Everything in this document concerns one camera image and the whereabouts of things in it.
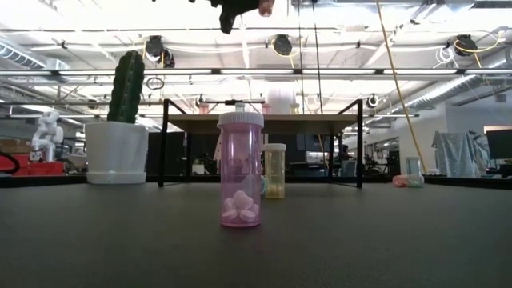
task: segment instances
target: cardboard box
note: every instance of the cardboard box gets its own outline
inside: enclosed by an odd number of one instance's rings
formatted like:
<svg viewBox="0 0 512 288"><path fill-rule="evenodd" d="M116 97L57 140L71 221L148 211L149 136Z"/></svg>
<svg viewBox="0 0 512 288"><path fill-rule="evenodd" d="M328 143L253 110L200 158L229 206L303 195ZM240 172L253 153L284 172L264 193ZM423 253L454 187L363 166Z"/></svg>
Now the cardboard box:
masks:
<svg viewBox="0 0 512 288"><path fill-rule="evenodd" d="M32 148L30 140L0 139L0 151L8 154L29 154Z"/></svg>

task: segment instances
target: shelf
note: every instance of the shelf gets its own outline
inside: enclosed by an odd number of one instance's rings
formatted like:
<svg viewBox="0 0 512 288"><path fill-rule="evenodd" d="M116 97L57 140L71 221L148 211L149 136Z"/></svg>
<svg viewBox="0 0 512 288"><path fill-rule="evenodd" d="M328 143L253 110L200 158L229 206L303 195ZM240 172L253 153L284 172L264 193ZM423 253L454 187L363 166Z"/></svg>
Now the shelf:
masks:
<svg viewBox="0 0 512 288"><path fill-rule="evenodd" d="M219 115L169 115L169 122L192 134L215 134ZM264 115L263 133L268 134L331 134L357 122L353 114Z"/></svg>

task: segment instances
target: black table frame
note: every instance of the black table frame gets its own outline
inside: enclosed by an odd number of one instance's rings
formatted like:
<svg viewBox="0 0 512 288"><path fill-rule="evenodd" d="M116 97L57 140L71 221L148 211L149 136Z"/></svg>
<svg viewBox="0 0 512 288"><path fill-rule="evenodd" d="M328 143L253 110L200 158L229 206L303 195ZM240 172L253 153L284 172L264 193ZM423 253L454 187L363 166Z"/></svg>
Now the black table frame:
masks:
<svg viewBox="0 0 512 288"><path fill-rule="evenodd" d="M193 176L192 175L192 139L193 135L191 133L186 133L186 168L184 176L171 176L166 177L165 167L166 167L166 140L167 136L167 127L169 126L169 107L174 106L180 113L186 114L186 112L180 108L176 103L174 103L170 99L164 99L163 101L163 120L162 120L162 132L160 139L160 163L158 165L158 186L164 187L165 182L218 182L219 176ZM356 177L335 177L333 176L333 168L334 168L334 132L331 132L329 135L330 147L329 149L329 172L326 177L306 177L306 178L294 178L294 177L286 177L287 182L302 182L302 183L333 183L339 185L345 185L347 183L355 182L355 186L357 188L362 188L363 182L363 164L362 164L362 110L363 110L363 102L362 99L357 99L345 107L343 110L339 111L338 114L343 114L353 108L357 107L357 137L358 137L358 154L357 154L357 165L356 165Z"/></svg>

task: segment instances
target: cloth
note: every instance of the cloth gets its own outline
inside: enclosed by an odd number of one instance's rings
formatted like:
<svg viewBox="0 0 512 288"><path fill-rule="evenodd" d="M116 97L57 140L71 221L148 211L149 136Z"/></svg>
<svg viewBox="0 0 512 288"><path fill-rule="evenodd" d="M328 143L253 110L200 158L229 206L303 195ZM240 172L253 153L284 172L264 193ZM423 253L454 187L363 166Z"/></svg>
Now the cloth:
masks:
<svg viewBox="0 0 512 288"><path fill-rule="evenodd" d="M469 133L436 132L432 147L439 171L448 177L479 178L490 163L488 147Z"/></svg>

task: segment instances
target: white flower pot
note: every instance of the white flower pot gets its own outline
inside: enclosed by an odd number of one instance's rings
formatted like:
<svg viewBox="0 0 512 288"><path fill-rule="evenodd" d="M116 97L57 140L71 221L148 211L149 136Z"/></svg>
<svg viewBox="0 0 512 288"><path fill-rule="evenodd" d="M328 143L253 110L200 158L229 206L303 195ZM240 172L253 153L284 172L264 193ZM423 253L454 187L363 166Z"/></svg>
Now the white flower pot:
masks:
<svg viewBox="0 0 512 288"><path fill-rule="evenodd" d="M144 183L148 137L144 126L121 122L87 124L87 181L91 184Z"/></svg>

